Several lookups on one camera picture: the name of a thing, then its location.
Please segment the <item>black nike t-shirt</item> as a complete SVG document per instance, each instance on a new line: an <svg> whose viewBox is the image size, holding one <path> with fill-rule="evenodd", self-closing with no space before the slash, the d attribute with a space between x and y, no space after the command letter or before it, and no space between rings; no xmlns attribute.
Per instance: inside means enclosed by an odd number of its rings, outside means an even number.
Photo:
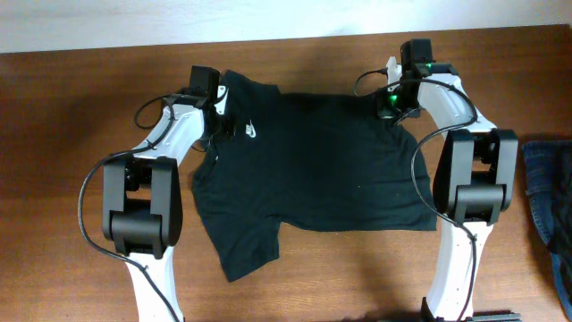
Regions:
<svg viewBox="0 0 572 322"><path fill-rule="evenodd" d="M278 258L284 223L318 232L435 229L416 140L377 118L374 96L283 93L232 71L223 79L235 135L212 140L192 193L229 282Z"/></svg>

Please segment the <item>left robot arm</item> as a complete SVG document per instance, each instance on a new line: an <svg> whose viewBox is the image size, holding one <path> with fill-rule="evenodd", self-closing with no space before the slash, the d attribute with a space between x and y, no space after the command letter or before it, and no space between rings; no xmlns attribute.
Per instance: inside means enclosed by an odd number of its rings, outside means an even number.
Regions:
<svg viewBox="0 0 572 322"><path fill-rule="evenodd" d="M200 140L229 127L229 88L195 65L188 86L159 97L161 114L135 148L103 165L102 231L126 265L141 321L182 321L173 272L183 207L179 166Z"/></svg>

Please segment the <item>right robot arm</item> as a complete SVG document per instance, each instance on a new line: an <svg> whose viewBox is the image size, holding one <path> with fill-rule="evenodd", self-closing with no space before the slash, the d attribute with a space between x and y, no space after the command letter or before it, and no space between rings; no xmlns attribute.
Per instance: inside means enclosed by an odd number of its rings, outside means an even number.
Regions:
<svg viewBox="0 0 572 322"><path fill-rule="evenodd" d="M424 203L441 220L437 268L422 299L422 321L477 321L473 292L484 245L513 192L518 138L487 120L462 88L457 70L433 59L427 38L400 47L381 70L388 83L377 90L377 115L399 123L425 110L437 129L421 141L444 138Z"/></svg>

